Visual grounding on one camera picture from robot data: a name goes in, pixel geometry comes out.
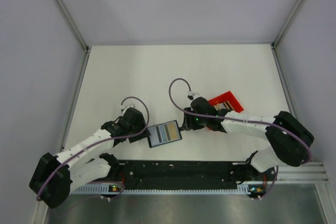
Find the black leather card holder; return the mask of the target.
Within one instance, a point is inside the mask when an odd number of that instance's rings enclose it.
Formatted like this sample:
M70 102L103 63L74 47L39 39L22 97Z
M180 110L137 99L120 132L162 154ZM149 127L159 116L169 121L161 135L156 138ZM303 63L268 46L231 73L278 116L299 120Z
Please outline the black leather card holder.
M166 123L168 123L168 122L148 127L148 131L150 133L150 135L148 136L148 144L149 144L150 148L154 148L154 147L158 147L158 146L162 146L162 145L165 145L165 144L176 142L176 141L168 141L167 140L165 127L164 127ZM156 132L156 126L161 127L160 130L161 130L162 143L159 143L158 134ZM180 131L179 126L178 126L178 130L180 132L180 138L182 139L182 135L181 135L181 131Z

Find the red plastic card tray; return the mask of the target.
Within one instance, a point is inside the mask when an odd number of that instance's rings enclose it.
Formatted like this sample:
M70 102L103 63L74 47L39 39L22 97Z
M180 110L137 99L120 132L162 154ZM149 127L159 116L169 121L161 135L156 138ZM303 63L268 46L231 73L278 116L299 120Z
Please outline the red plastic card tray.
M218 115L220 110L235 111L238 113L244 111L244 108L231 91L209 99L208 102L216 110L215 115Z

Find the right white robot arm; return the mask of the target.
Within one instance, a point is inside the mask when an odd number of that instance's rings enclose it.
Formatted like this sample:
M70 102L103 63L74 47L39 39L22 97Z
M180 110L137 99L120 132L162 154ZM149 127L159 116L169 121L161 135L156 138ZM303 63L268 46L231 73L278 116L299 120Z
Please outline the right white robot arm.
M257 137L269 146L251 155L245 174L252 180L264 171L286 164L299 167L312 160L310 146L313 135L289 112L280 111L273 117L253 116L230 109L216 110L203 97L192 100L191 106L181 109L202 127L223 133L239 133Z

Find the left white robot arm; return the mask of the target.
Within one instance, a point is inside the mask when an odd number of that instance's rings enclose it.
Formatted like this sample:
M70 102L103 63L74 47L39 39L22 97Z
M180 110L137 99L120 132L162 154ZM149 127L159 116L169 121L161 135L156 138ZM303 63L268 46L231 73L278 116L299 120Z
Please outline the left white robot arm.
M107 151L125 140L146 136L148 123L148 116L128 107L79 144L55 155L43 155L29 182L37 201L56 208L85 184L100 179L121 183L119 161Z

